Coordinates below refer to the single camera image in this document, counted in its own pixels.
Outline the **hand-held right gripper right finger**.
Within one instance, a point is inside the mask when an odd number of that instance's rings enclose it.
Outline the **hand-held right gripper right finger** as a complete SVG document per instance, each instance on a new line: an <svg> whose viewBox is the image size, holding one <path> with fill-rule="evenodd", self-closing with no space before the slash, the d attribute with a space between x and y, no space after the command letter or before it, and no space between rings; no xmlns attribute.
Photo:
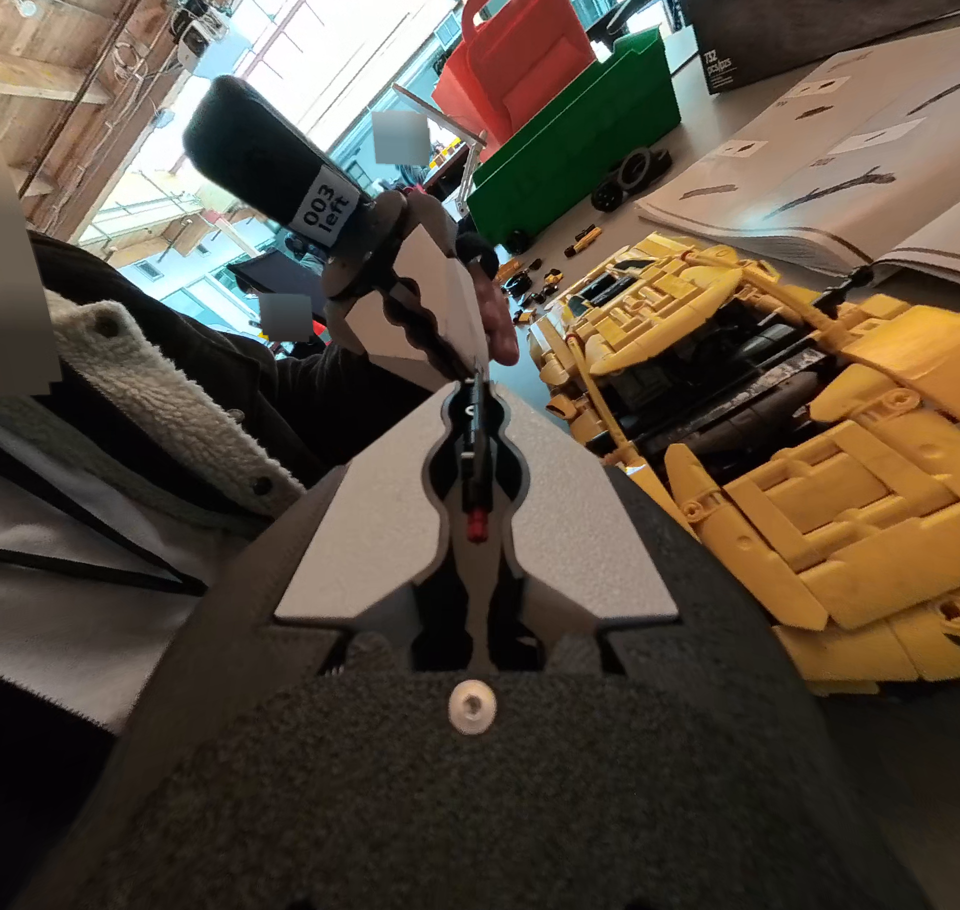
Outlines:
<svg viewBox="0 0 960 910"><path fill-rule="evenodd" d="M501 546L486 616L492 666L541 669L565 637L675 623L678 604L606 467L500 384L488 402Z"/></svg>

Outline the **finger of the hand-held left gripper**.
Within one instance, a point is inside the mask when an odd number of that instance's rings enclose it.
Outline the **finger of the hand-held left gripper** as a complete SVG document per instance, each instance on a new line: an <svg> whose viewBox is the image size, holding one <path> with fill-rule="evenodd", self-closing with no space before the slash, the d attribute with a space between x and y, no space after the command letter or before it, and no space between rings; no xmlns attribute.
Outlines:
<svg viewBox="0 0 960 910"><path fill-rule="evenodd" d="M429 393L460 379L459 361L436 325L389 294L330 299L328 328L339 346Z"/></svg>
<svg viewBox="0 0 960 910"><path fill-rule="evenodd" d="M389 370L414 384L488 379L488 338L464 265L419 225L400 245L392 269L392 314L406 346L389 352Z"/></svg>

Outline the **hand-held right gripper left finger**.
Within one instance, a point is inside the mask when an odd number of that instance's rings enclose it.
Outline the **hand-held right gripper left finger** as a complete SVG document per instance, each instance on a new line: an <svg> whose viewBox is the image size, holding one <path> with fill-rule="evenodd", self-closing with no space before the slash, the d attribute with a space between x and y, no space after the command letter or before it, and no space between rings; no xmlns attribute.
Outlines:
<svg viewBox="0 0 960 910"><path fill-rule="evenodd" d="M450 384L352 459L273 619L376 633L418 671L466 668L469 596L452 535L460 504L463 408L473 384Z"/></svg>

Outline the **yellow brick car model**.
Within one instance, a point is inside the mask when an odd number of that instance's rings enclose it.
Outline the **yellow brick car model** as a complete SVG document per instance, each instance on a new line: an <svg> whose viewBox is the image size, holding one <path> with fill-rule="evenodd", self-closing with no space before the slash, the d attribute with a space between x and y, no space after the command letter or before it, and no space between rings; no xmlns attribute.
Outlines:
<svg viewBox="0 0 960 910"><path fill-rule="evenodd" d="M762 605L820 696L959 676L958 313L654 232L513 320L571 436Z"/></svg>

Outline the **person's left hand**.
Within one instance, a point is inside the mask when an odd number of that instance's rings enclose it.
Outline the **person's left hand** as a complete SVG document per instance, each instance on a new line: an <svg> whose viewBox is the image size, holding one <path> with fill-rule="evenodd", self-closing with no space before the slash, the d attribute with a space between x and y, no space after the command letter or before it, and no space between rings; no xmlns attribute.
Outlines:
<svg viewBox="0 0 960 910"><path fill-rule="evenodd" d="M500 366L514 367L520 361L521 352L508 301L481 268L472 268L470 275L486 335L488 358Z"/></svg>

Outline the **pile of small black yellow pieces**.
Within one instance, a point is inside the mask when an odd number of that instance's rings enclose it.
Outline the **pile of small black yellow pieces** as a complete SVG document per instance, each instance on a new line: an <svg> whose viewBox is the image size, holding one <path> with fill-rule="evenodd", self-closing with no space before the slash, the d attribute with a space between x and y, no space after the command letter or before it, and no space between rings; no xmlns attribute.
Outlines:
<svg viewBox="0 0 960 910"><path fill-rule="evenodd" d="M494 284L510 304L510 318L516 327L525 328L560 290L565 280L563 267L591 247L603 234L603 228L590 224L550 259L537 256L526 261L510 257L501 264Z"/></svg>

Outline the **black angled screen back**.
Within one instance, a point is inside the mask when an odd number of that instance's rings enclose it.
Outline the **black angled screen back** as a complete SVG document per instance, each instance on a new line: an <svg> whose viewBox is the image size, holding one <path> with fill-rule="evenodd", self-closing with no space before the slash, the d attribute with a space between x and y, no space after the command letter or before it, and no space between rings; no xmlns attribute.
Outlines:
<svg viewBox="0 0 960 910"><path fill-rule="evenodd" d="M298 261L285 252L268 250L227 265L234 277L258 293L304 295L322 314L326 303L319 265Z"/></svg>

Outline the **grey ceiling device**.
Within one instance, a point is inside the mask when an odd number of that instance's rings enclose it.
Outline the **grey ceiling device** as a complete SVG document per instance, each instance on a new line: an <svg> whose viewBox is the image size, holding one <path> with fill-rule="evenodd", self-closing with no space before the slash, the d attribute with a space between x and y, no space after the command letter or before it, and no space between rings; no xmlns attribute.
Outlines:
<svg viewBox="0 0 960 910"><path fill-rule="evenodd" d="M180 67L194 73L210 47L227 38L230 28L228 17L213 0L181 2L171 21L176 61Z"/></svg>

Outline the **green plastic bin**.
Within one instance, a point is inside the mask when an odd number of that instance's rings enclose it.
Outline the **green plastic bin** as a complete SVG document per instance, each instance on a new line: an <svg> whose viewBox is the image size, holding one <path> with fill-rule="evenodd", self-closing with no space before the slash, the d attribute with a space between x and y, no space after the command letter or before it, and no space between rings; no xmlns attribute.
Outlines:
<svg viewBox="0 0 960 910"><path fill-rule="evenodd" d="M530 241L601 183L617 160L681 122L658 27L618 39L474 174L466 200L488 244Z"/></svg>

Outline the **black fleece-lined jacket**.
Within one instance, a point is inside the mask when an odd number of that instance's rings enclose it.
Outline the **black fleece-lined jacket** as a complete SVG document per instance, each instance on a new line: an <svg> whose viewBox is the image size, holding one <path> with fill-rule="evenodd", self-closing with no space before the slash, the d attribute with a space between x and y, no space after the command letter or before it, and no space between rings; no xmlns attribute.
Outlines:
<svg viewBox="0 0 960 910"><path fill-rule="evenodd" d="M318 483L300 483L258 439L261 366L276 359L264 344L164 305L78 246L34 231L29 239L61 379L47 394L2 399L2 427L130 499L240 536L246 547ZM193 611L246 548L207 586L138 547L20 460L2 455L2 479L172 578L123 577L103 566L3 549L2 566L185 594ZM1 888L8 908L75 822L129 718L114 735L13 684L2 681L1 690Z"/></svg>

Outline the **red plastic bin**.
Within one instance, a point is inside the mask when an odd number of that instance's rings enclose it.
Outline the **red plastic bin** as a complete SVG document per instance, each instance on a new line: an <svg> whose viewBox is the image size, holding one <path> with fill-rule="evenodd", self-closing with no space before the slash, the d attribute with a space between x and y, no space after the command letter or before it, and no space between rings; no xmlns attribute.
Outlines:
<svg viewBox="0 0 960 910"><path fill-rule="evenodd" d="M432 97L457 124L486 134L481 162L596 61L570 0L465 0L461 31Z"/></svg>

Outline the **white shirt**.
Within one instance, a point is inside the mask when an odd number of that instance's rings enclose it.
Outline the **white shirt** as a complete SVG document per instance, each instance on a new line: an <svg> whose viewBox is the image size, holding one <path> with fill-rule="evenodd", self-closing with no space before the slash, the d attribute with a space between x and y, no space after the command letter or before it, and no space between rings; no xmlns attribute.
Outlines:
<svg viewBox="0 0 960 910"><path fill-rule="evenodd" d="M2 427L11 456L138 547L210 587L248 541L131 499ZM2 549L170 580L88 526L2 479ZM195 607L186 594L2 565L2 682L118 735Z"/></svg>

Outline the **open instruction booklet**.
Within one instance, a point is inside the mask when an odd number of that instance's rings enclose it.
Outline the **open instruction booklet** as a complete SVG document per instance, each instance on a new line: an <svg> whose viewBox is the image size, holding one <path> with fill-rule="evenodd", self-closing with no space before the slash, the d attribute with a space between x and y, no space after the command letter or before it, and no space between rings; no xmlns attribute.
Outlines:
<svg viewBox="0 0 960 910"><path fill-rule="evenodd" d="M839 52L637 211L835 276L958 282L959 28Z"/></svg>

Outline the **car set box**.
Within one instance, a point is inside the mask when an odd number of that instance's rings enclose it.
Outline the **car set box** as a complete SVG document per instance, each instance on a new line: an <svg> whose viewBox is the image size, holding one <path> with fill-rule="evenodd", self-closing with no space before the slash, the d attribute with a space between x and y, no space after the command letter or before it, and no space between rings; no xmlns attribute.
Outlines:
<svg viewBox="0 0 960 910"><path fill-rule="evenodd" d="M681 0L708 91L743 88L958 13L959 0Z"/></svg>

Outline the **white lattice bracket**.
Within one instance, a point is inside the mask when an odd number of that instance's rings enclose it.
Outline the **white lattice bracket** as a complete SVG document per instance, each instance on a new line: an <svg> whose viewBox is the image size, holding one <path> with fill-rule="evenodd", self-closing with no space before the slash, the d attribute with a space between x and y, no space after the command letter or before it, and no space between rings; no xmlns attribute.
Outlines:
<svg viewBox="0 0 960 910"><path fill-rule="evenodd" d="M394 81L390 85L390 88L394 93L398 94L408 103L412 104L418 111L424 113L430 120L445 127L451 133L458 136L467 146L468 153L463 164L462 176L457 195L454 199L454 204L457 208L459 217L461 219L467 218L470 215L467 200L473 190L474 173L479 165L480 155L487 148L488 132L486 129L483 129L478 133L474 132L461 122L458 122L455 118L451 117L449 114L442 112L436 106L417 96L412 91L402 86L399 82Z"/></svg>

